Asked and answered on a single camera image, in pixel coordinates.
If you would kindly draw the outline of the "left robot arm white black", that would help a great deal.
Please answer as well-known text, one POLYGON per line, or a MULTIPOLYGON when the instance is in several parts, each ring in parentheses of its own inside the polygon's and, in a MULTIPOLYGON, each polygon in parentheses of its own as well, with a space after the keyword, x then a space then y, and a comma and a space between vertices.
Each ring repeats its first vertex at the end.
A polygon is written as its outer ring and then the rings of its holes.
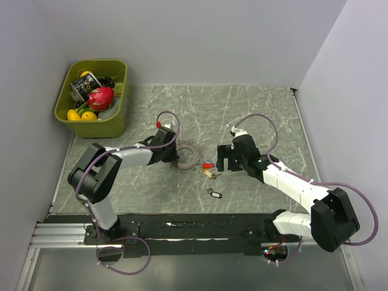
POLYGON ((68 175, 76 199, 85 205, 98 236, 107 244, 121 234, 120 220, 110 202, 109 193, 122 169, 149 166, 157 162, 173 162, 176 154, 174 130, 162 126, 156 134, 128 147, 107 148, 91 144, 68 175))

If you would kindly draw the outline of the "yellow lemon toy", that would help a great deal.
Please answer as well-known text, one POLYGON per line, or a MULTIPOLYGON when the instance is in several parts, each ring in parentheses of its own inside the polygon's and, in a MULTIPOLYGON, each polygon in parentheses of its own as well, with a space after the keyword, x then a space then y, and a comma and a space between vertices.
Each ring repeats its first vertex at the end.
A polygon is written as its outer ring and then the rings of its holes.
POLYGON ((78 112, 74 109, 71 109, 67 112, 67 120, 68 121, 80 121, 81 116, 78 114, 78 112))

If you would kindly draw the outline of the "black printed paper cup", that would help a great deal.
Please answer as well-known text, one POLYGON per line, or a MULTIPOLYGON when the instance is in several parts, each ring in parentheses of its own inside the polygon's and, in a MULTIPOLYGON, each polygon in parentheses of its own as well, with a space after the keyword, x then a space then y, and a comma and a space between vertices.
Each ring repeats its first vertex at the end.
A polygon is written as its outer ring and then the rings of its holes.
POLYGON ((88 101, 91 92, 102 87, 98 79, 91 73, 71 82, 70 85, 72 88, 72 98, 77 102, 88 101))

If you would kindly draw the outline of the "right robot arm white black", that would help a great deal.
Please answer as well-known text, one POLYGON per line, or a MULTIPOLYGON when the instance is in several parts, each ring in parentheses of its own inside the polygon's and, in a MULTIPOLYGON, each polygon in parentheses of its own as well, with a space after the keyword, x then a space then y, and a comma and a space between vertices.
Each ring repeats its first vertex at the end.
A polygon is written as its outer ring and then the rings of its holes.
POLYGON ((297 177, 276 157, 261 154, 249 134, 235 135, 231 144, 218 145, 216 150, 218 171, 245 171, 306 210, 273 213, 264 228, 269 240, 276 242, 285 235, 304 236, 312 238, 325 251, 333 252, 359 231, 360 223, 343 189, 330 190, 297 177))

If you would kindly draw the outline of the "black tag key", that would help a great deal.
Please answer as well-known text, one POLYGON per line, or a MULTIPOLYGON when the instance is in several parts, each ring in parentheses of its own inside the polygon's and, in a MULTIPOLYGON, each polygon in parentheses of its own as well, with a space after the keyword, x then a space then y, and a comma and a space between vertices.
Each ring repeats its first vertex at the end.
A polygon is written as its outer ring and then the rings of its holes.
POLYGON ((221 199, 221 198, 222 198, 222 194, 219 193, 219 192, 214 191, 211 187, 208 187, 208 188, 207 188, 207 193, 208 193, 212 198, 216 198, 216 199, 221 199))

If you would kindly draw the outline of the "red dragon fruit toy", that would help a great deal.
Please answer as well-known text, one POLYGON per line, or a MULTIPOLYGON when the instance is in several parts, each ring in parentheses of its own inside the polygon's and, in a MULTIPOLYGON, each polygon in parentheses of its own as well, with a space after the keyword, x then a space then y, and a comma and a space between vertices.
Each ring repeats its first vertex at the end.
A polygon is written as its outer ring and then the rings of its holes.
POLYGON ((113 89, 110 87, 100 87, 92 90, 89 94, 88 105, 96 112, 105 111, 110 107, 113 98, 113 89))

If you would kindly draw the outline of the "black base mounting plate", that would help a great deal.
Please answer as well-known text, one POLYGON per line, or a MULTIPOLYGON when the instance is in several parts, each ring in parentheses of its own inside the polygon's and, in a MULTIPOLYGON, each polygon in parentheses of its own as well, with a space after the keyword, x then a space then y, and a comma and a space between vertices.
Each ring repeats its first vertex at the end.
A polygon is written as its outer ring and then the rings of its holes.
POLYGON ((104 239, 96 226, 86 228, 87 246, 117 246, 124 258, 151 255, 215 255, 242 253, 260 256, 262 246, 296 243, 272 224, 274 214, 131 214, 119 216, 120 226, 104 239))

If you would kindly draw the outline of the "yellow mango toy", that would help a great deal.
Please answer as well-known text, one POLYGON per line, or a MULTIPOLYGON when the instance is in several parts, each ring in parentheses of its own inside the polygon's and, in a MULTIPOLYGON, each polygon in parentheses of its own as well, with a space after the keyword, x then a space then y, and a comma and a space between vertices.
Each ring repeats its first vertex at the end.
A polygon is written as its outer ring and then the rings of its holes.
POLYGON ((81 120, 82 121, 97 121, 98 117, 94 112, 84 112, 81 115, 81 120))

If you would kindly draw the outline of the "yellow tag key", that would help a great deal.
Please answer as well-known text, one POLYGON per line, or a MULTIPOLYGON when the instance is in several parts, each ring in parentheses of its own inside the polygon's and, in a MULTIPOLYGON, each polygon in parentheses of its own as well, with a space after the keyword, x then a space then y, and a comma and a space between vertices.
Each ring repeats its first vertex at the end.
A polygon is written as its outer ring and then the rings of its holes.
POLYGON ((219 176, 222 175, 222 173, 213 173, 211 172, 209 169, 204 169, 202 171, 202 173, 208 178, 208 179, 211 179, 211 180, 215 180, 217 179, 219 176))

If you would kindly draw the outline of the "olive green plastic bin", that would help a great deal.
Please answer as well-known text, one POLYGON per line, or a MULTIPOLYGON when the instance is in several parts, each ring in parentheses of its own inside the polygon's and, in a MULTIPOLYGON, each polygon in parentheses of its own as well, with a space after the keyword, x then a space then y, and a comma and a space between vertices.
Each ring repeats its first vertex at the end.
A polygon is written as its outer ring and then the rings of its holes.
POLYGON ((116 59, 85 60, 73 64, 65 77, 54 115, 80 138, 117 138, 124 133, 127 102, 130 95, 129 75, 126 63, 116 59), (114 98, 105 111, 92 110, 88 101, 77 102, 72 98, 70 83, 91 73, 102 87, 110 87, 114 98), (94 112, 97 121, 68 121, 67 112, 74 109, 81 116, 84 112, 94 112))

